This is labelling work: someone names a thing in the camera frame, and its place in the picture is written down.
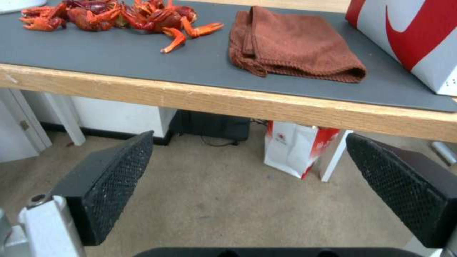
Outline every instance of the folded towel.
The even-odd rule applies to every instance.
[[[230,60],[271,73],[360,82],[367,73],[344,39],[319,16],[278,14],[260,6],[240,11],[230,32]]]

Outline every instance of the cable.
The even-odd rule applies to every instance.
[[[251,123],[257,123],[257,124],[260,124],[260,125],[264,125],[265,127],[268,127],[268,120],[265,120],[265,119],[254,119],[254,118],[252,118],[251,119]]]
[[[239,142],[236,141],[236,140],[233,140],[232,142],[228,142],[228,143],[221,144],[221,145],[214,145],[214,144],[211,144],[211,143],[205,141],[203,136],[200,136],[200,138],[202,139],[203,143],[205,143],[206,145],[209,145],[209,146],[213,146],[213,147],[223,147],[223,146],[228,146],[228,145],[239,145]]]

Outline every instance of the red and white box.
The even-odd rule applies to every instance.
[[[339,132],[337,128],[270,121],[265,134],[264,163],[305,179],[313,163]]]
[[[352,0],[346,19],[435,93],[457,96],[457,0]]]

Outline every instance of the gray mat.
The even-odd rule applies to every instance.
[[[51,5],[56,3],[57,0],[49,1]],[[233,66],[228,58],[229,32],[235,14],[248,11],[248,6],[183,1],[176,4],[196,9],[199,14],[196,25],[223,22],[225,28],[210,36],[188,40],[184,47],[170,54],[161,54],[160,49],[171,42],[165,35],[115,28],[107,32],[84,32],[73,24],[65,30],[36,32],[21,27],[17,20],[19,13],[0,15],[0,63],[457,112],[455,101],[435,95],[352,28],[344,14],[272,9],[327,19],[368,69],[367,78],[359,84],[275,74],[267,78],[254,76]]]

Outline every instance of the textured rubber pad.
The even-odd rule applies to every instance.
[[[53,189],[67,203],[83,245],[101,244],[143,175],[153,131],[88,155]]]
[[[457,177],[425,155],[350,134],[347,150],[371,188],[428,248],[457,221]]]

